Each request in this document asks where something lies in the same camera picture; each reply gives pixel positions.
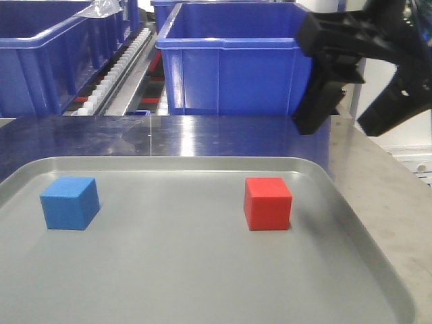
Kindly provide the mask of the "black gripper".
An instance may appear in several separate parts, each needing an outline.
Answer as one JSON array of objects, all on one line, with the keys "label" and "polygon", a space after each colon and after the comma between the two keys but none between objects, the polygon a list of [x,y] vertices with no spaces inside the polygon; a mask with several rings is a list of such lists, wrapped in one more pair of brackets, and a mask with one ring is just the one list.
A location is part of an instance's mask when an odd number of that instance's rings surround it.
[{"label": "black gripper", "polygon": [[431,2],[367,1],[363,8],[308,12],[296,41],[312,70],[292,119],[314,134],[344,97],[344,83],[363,82],[363,58],[394,64],[385,89],[357,119],[367,136],[380,136],[431,109]]}]

